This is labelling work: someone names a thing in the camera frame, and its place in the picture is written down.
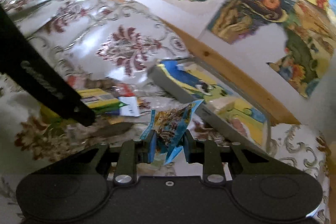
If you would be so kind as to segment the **orange rice cracker pack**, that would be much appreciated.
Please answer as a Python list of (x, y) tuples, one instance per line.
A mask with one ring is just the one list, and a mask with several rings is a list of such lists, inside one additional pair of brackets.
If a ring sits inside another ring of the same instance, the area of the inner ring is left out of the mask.
[(210, 109), (215, 114), (231, 111), (235, 108), (235, 105), (239, 105), (242, 103), (245, 103), (243, 99), (234, 96), (225, 96), (209, 101)]

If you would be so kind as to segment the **floral white bedspread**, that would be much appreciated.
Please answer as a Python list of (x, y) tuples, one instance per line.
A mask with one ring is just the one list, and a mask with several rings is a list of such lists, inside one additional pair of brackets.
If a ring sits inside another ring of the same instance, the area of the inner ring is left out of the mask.
[[(130, 85), (141, 101), (141, 119), (134, 129), (110, 137), (117, 145), (145, 128), (152, 109), (177, 106), (177, 101), (149, 79), (159, 60), (185, 59), (190, 52), (171, 28), (137, 2), (68, 0), (40, 30), (49, 46), (32, 42), (41, 56), (52, 53), (55, 70), (87, 79), (111, 78)], [(65, 126), (46, 123), (40, 105), (9, 76), (1, 75), (1, 223), (22, 223), (15, 198), (18, 181), (30, 171), (60, 160), (89, 144), (93, 128), (80, 127), (82, 144)]]

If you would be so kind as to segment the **swirling night painting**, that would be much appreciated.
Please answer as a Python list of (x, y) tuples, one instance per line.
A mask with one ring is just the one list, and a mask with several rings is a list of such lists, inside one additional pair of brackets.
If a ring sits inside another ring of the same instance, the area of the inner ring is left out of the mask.
[(226, 0), (207, 29), (228, 44), (254, 35), (262, 26), (283, 24), (293, 10), (294, 0)]

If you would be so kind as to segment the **dark blue snack pouch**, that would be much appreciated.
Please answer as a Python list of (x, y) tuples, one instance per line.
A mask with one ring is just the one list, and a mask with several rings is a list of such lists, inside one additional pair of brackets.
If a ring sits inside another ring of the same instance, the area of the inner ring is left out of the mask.
[(106, 112), (106, 115), (115, 115), (123, 117), (139, 117), (140, 111), (137, 97), (118, 97), (119, 107)]

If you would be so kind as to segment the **sausage pack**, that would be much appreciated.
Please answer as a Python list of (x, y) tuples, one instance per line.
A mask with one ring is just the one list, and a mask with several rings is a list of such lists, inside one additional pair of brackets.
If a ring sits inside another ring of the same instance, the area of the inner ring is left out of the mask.
[(248, 127), (242, 123), (239, 119), (237, 118), (232, 118), (230, 120), (231, 126), (241, 135), (245, 136), (246, 138), (249, 137), (249, 129)]

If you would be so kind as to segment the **small red white packet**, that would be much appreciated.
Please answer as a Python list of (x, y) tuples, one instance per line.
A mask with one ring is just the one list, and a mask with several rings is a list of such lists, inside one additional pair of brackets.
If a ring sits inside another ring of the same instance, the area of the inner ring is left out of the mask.
[(76, 90), (82, 88), (83, 86), (82, 78), (77, 75), (69, 75), (67, 77), (67, 83), (69, 84), (70, 87)]

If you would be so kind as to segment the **wooden bed frame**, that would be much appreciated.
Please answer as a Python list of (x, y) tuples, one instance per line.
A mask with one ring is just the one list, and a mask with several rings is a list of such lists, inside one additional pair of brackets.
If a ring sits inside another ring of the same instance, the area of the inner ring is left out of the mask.
[[(125, 0), (114, 1), (121, 3), (125, 2)], [(270, 114), (270, 121), (272, 125), (279, 123), (300, 124), (299, 120), (296, 119), (295, 116), (279, 100), (277, 100), (260, 84), (258, 84), (228, 59), (223, 57), (216, 50), (184, 32), (184, 30), (181, 30), (177, 26), (165, 20), (163, 23), (171, 28), (180, 38), (182, 38), (192, 55), (200, 58), (206, 64), (215, 68), (221, 76), (234, 83), (242, 91), (247, 93), (247, 95), (251, 96), (252, 99), (254, 99), (261, 107), (263, 107), (268, 114)]]

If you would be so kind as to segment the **yellow green snack pack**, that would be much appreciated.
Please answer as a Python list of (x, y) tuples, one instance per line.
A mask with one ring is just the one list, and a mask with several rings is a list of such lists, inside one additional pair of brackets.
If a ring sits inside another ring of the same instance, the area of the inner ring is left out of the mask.
[[(119, 109), (126, 106), (112, 93), (103, 91), (102, 89), (82, 89), (76, 90), (81, 96), (81, 102), (88, 106), (96, 115), (103, 115), (108, 113), (119, 114)], [(76, 123), (74, 119), (64, 119), (58, 114), (50, 110), (44, 105), (41, 105), (40, 115), (46, 123), (67, 122)]]

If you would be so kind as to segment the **landscape hill painting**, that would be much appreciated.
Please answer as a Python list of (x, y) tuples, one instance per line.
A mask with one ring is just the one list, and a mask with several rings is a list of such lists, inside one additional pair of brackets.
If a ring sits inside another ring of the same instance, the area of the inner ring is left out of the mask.
[(301, 96), (309, 98), (330, 66), (335, 30), (305, 2), (297, 0), (283, 23), (285, 56), (268, 66)]

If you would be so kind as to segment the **clear bag of nuts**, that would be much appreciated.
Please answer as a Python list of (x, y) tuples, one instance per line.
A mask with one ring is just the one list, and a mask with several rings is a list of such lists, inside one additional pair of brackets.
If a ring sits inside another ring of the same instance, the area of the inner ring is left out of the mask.
[(134, 97), (133, 88), (125, 83), (111, 78), (100, 80), (87, 79), (84, 85), (87, 89), (101, 89), (112, 94), (114, 97)]

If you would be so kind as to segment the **grey tray with frog drawing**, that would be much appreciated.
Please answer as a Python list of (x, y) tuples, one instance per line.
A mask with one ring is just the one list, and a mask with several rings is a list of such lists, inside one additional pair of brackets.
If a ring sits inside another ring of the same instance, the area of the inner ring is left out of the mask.
[[(270, 150), (268, 113), (250, 96), (200, 59), (161, 60), (149, 69), (148, 76), (181, 103), (203, 100), (196, 114), (226, 139), (259, 151)], [(234, 109), (224, 113), (212, 112), (209, 101), (225, 96), (241, 98), (245, 103), (235, 105)], [(232, 118), (239, 119), (248, 127), (248, 138), (231, 126)]]

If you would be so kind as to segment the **blue cartoon snack packet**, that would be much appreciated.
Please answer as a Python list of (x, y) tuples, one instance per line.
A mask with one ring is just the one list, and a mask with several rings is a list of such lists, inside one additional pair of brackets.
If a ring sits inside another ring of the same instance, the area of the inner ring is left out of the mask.
[(159, 150), (166, 155), (165, 164), (170, 164), (181, 152), (182, 146), (179, 142), (186, 132), (191, 118), (203, 100), (183, 104), (169, 110), (151, 110), (150, 122), (140, 136), (141, 140), (147, 139), (152, 131), (156, 133), (155, 144), (151, 150)]

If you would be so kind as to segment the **dark dried fruit packet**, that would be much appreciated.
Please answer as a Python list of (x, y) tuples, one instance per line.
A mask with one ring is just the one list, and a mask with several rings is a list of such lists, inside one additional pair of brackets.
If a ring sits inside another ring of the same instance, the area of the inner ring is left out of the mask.
[(94, 137), (112, 137), (117, 135), (122, 135), (130, 130), (134, 126), (134, 123), (130, 122), (120, 122), (115, 124), (110, 124), (103, 128), (96, 130), (94, 133), (91, 133), (91, 136)]

